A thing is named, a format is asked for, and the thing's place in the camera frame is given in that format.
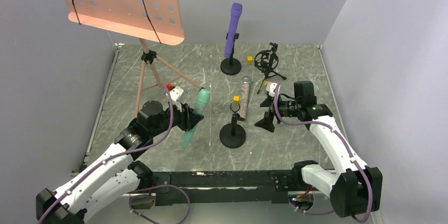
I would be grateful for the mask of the black round-base clip stand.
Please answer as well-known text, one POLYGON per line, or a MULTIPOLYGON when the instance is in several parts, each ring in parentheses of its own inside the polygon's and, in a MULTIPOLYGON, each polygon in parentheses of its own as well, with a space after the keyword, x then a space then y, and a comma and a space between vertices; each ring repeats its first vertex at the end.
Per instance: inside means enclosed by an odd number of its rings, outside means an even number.
POLYGON ((233 109, 234 103, 230 104, 230 110, 232 111, 231 122, 225 124, 219 133, 219 139, 221 143, 230 149, 235 149, 241 147, 246 141, 246 131, 238 124, 239 121, 239 110, 240 104, 237 109, 233 109))

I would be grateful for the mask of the mint green microphone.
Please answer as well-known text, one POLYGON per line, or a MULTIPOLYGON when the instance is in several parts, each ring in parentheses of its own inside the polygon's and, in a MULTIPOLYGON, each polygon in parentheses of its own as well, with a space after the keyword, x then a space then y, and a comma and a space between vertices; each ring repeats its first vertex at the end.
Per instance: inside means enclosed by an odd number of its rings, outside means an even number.
MULTIPOLYGON (((208 105, 211 97, 211 92, 208 89, 201 89, 195 101, 194 113, 202 115, 206 106, 208 105)), ((197 126, 194 126, 190 131, 186 132, 183 136, 182 148, 187 148, 193 139, 197 126)))

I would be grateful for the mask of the purple microphone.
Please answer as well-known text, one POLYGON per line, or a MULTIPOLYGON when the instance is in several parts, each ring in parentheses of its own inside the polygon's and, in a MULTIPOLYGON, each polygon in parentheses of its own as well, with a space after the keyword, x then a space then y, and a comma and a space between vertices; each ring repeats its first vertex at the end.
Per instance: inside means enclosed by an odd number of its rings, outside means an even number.
POLYGON ((239 23, 239 19, 242 14, 242 4, 241 3, 233 3, 230 10, 230 23, 229 29, 226 37, 226 45, 225 45, 225 58, 230 58, 232 54, 232 50, 234 48, 235 35, 237 33, 237 27, 239 23))

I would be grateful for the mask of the black round-base clamp stand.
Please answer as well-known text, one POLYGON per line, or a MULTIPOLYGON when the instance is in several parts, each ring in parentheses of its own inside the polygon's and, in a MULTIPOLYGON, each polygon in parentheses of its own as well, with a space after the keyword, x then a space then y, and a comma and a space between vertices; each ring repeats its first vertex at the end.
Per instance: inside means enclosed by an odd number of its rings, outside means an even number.
POLYGON ((235 52, 235 41, 239 39, 239 33, 236 33, 234 36, 233 46, 231 50, 231 54, 229 58, 225 58, 222 60, 220 64, 221 71, 229 76, 237 75, 241 71, 241 63, 238 59, 234 58, 235 52))

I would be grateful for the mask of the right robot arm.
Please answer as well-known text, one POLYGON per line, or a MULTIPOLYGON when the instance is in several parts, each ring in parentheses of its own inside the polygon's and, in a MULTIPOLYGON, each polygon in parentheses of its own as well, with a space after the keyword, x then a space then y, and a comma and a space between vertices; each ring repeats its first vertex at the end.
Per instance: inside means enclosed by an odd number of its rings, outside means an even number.
POLYGON ((383 175, 379 168, 370 167, 339 130, 332 111, 326 104, 318 104, 311 81, 293 84, 294 96, 281 100, 279 84, 266 81, 262 88, 267 107, 256 127, 274 132, 273 120, 287 125, 304 125, 319 141, 329 157, 331 173, 316 161, 294 164, 291 174, 294 185, 313 187, 330 199, 332 212, 341 218, 352 217, 365 223, 372 212, 379 210, 383 175))

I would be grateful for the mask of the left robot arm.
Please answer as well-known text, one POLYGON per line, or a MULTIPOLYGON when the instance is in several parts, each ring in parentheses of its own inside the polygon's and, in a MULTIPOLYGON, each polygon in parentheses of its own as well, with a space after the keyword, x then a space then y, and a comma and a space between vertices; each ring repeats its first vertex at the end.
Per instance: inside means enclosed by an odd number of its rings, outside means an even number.
POLYGON ((153 185, 153 172, 138 158, 173 127, 189 132, 204 118, 188 104, 146 102, 136 117, 91 165, 66 184, 36 196, 38 223, 86 223, 123 194, 153 185))

